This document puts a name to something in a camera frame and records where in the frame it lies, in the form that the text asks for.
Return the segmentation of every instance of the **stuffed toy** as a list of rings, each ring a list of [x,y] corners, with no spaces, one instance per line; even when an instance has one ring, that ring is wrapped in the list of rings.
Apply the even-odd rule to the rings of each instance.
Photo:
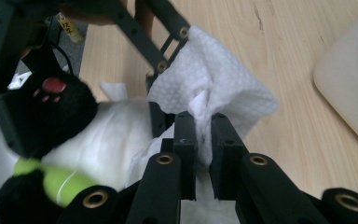
[[[0,223],[55,223],[83,189],[124,189],[131,157],[152,138],[146,99],[97,104],[64,72],[33,74],[17,91],[46,147],[19,158],[0,188]]]

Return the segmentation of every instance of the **black plastic part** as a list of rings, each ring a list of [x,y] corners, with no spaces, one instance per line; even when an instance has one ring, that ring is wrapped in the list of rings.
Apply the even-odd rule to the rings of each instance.
[[[0,94],[0,127],[7,145],[18,155],[40,157],[37,152],[50,150],[43,134],[28,118],[28,103],[20,91]]]
[[[159,105],[149,102],[150,119],[153,137],[160,137],[174,122],[174,114],[164,113]]]
[[[196,162],[199,148],[195,128],[194,118],[188,112],[182,112],[176,116],[173,153],[182,160],[183,200],[196,200]]]
[[[59,45],[62,31],[60,23],[55,19],[55,17],[48,17],[45,22],[48,25],[48,39],[55,45]]]
[[[15,6],[0,0],[0,93],[7,91],[25,47],[43,43],[47,26],[42,23],[23,18]]]
[[[176,46],[176,49],[173,51],[170,59],[168,60],[168,62],[171,64],[173,62],[173,60],[175,60],[176,56],[179,54],[179,51],[182,49],[182,47],[184,47],[186,44],[186,42],[181,41],[178,43],[178,46]]]
[[[235,211],[240,224],[264,223],[251,195],[244,185],[240,187],[238,198],[235,203]]]
[[[273,159],[246,154],[241,177],[265,223],[328,223]]]
[[[126,223],[179,223],[180,169],[180,158],[173,153],[152,156]]]
[[[173,138],[163,138],[160,152],[173,152]]]
[[[104,0],[102,1],[101,8],[107,17],[117,23],[121,31],[145,57],[155,71],[158,71],[159,63],[165,62],[168,64],[168,60],[164,58],[163,53],[154,45],[145,29],[132,18],[121,1]]]
[[[57,74],[62,71],[48,41],[43,43],[39,49],[33,49],[21,60],[33,74]]]
[[[76,195],[56,223],[111,223],[117,202],[117,192],[114,189],[105,186],[92,186]]]
[[[159,51],[165,53],[165,51],[167,51],[168,47],[171,45],[172,42],[173,42],[173,35],[169,35]]]
[[[211,181],[214,197],[219,200],[236,200],[241,183],[241,158],[249,153],[229,119],[223,114],[212,118]]]
[[[111,222],[115,224],[124,224],[126,223],[127,217],[129,215],[133,199],[136,194],[136,190],[139,187],[140,181],[134,183],[133,185],[123,189],[118,193],[117,204],[115,210],[113,211]]]
[[[190,25],[175,10],[173,5],[169,1],[146,0],[146,3],[174,39],[178,41],[187,40],[187,35],[181,34],[181,31],[188,34],[188,29],[190,28]]]
[[[322,197],[324,215],[331,223],[358,223],[358,193],[348,189],[328,189]]]

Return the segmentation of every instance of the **cable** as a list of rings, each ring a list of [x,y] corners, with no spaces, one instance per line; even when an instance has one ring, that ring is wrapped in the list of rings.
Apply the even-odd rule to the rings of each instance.
[[[50,45],[52,45],[54,48],[56,48],[57,51],[60,52],[60,54],[62,54],[62,56],[65,58],[66,62],[68,63],[68,68],[69,68],[69,72],[71,73],[72,76],[75,75],[74,73],[74,69],[72,67],[71,61],[69,60],[68,55],[65,53],[65,51],[63,51],[62,48],[60,48],[58,45],[56,45],[54,42],[52,42],[51,40],[49,40]]]

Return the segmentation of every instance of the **white cloth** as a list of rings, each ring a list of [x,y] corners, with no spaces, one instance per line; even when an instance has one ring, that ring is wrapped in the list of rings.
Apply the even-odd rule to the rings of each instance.
[[[153,84],[149,100],[166,113],[187,110],[195,118],[203,167],[212,161],[213,114],[226,114],[244,137],[278,106],[269,90],[228,49],[197,26],[190,28],[188,43]]]
[[[28,77],[31,76],[31,72],[26,72],[23,74],[14,74],[13,78],[11,79],[10,84],[7,86],[8,89],[10,90],[16,90],[19,89],[24,83],[25,81],[28,79]]]
[[[100,103],[89,126],[52,150],[43,162],[80,171],[100,185],[122,190],[131,158],[151,139],[145,98]]]

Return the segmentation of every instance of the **wooden table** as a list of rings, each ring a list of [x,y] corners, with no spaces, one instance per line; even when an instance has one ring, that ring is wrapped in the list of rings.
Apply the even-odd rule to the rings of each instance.
[[[313,84],[316,63],[358,16],[358,0],[172,0],[191,23],[224,43],[280,101],[244,142],[275,160],[296,185],[358,192],[358,136]],[[156,21],[158,45],[167,37]],[[99,100],[100,81],[125,82],[145,95],[142,56],[115,26],[89,26],[80,76]]]

